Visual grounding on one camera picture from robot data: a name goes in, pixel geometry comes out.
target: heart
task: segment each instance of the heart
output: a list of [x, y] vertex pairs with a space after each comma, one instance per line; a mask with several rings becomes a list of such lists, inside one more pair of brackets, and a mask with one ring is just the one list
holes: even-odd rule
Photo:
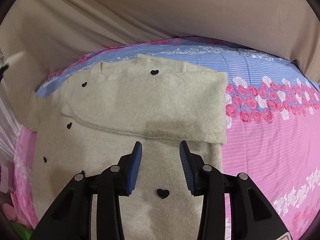
[[167, 189], [163, 190], [163, 189], [159, 188], [159, 189], [157, 189], [157, 194], [160, 198], [164, 199], [167, 196], [169, 196], [170, 192]]
[[157, 75], [159, 73], [159, 70], [151, 70], [151, 75]]

